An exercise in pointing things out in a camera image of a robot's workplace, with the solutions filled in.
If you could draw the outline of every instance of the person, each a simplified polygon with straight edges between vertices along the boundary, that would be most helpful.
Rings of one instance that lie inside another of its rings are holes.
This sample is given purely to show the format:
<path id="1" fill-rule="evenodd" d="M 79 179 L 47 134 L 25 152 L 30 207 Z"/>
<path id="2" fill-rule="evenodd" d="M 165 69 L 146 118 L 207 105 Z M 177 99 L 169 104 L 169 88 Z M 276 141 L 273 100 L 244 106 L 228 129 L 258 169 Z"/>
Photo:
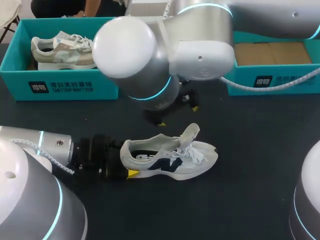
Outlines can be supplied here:
<path id="1" fill-rule="evenodd" d="M 126 7 L 118 0 L 32 0 L 31 11 L 36 18 L 119 17 Z"/>

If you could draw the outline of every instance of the chair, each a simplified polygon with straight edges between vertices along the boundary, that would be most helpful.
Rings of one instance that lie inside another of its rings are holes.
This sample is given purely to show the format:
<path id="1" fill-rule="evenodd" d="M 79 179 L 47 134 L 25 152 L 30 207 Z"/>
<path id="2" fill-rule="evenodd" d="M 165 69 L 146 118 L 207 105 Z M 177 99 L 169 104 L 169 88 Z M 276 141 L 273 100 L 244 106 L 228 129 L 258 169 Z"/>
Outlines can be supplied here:
<path id="1" fill-rule="evenodd" d="M 17 15 L 12 22 L 10 22 L 7 26 L 3 27 L 4 28 L 4 32 L 3 32 L 2 36 L 0 37 L 0 44 L 2 43 L 2 41 L 5 38 L 5 36 L 6 36 L 8 31 L 10 31 L 12 33 L 15 32 L 14 30 L 10 29 L 11 24 L 16 24 L 16 26 L 18 26 L 19 22 L 20 22 L 20 18 Z"/>
<path id="2" fill-rule="evenodd" d="M 18 26 L 20 22 L 18 15 L 20 6 L 21 0 L 0 0 L 0 29 L 4 29 L 4 32 L 0 37 L 0 44 L 8 32 L 15 32 L 10 27 L 12 24 Z"/>

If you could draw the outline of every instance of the teal box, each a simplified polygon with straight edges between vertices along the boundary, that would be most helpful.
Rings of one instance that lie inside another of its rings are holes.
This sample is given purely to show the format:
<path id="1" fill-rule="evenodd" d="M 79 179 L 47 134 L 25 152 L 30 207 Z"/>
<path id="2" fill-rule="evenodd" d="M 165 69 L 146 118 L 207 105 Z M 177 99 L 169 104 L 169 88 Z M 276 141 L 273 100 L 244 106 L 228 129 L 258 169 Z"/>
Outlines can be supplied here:
<path id="1" fill-rule="evenodd" d="M 234 33 L 234 43 L 274 43 L 274 42 L 301 42 L 294 39 L 279 39 L 264 37 L 256 34 L 245 32 Z M 320 68 L 320 40 L 305 40 L 305 48 L 311 58 L 313 64 L 297 64 L 297 65 L 254 65 L 254 66 L 238 66 L 235 61 L 234 68 L 225 78 L 240 85 L 248 87 L 256 87 L 257 81 L 270 80 L 269 87 L 286 84 L 310 72 Z M 270 92 L 254 92 L 245 91 L 227 86 L 228 93 L 231 96 L 245 95 L 274 95 L 274 94 L 318 94 L 320 93 L 320 75 L 313 77 L 301 84 L 289 87 L 284 90 Z"/>
<path id="2" fill-rule="evenodd" d="M 51 39 L 60 31 L 94 39 L 112 17 L 22 19 L 0 66 L 0 75 L 16 101 L 115 100 L 118 87 L 98 69 L 26 70 L 31 39 Z"/>

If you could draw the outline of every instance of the logo on box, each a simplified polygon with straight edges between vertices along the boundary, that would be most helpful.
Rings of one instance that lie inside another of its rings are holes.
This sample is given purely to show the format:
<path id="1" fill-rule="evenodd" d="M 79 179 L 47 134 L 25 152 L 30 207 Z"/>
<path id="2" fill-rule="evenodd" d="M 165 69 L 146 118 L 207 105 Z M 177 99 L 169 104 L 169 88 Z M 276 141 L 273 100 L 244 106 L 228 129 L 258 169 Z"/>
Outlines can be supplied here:
<path id="1" fill-rule="evenodd" d="M 257 76 L 254 82 L 254 88 L 267 88 L 270 86 L 273 76 Z"/>
<path id="2" fill-rule="evenodd" d="M 34 94 L 49 93 L 49 89 L 44 81 L 30 81 L 29 86 Z"/>

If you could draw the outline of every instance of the shoe sole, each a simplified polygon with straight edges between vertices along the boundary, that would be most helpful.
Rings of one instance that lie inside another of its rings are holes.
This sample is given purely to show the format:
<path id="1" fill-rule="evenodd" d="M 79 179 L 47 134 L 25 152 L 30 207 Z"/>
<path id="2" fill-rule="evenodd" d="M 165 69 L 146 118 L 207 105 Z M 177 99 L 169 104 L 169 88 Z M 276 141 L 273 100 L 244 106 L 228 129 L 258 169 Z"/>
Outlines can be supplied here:
<path id="1" fill-rule="evenodd" d="M 83 70 L 83 69 L 93 69 L 96 64 L 90 65 L 74 65 L 68 63 L 43 63 L 38 62 L 38 70 L 62 70 L 62 69 L 72 69 L 72 70 Z"/>
<path id="2" fill-rule="evenodd" d="M 169 172 L 169 171 L 162 171 L 162 170 L 141 170 L 141 171 L 139 171 L 139 173 L 136 176 L 134 176 L 134 178 L 135 179 L 142 179 L 142 178 L 150 178 L 155 175 L 166 175 L 166 176 L 169 176 L 175 180 L 183 181 L 183 180 L 195 178 L 195 177 L 205 173 L 206 171 L 211 169 L 215 165 L 215 163 L 216 163 L 216 161 L 214 161 L 212 163 L 212 165 L 210 165 L 207 169 L 204 169 L 202 171 L 197 171 L 194 173 L 189 173 L 189 174 L 178 174 L 178 173 Z"/>

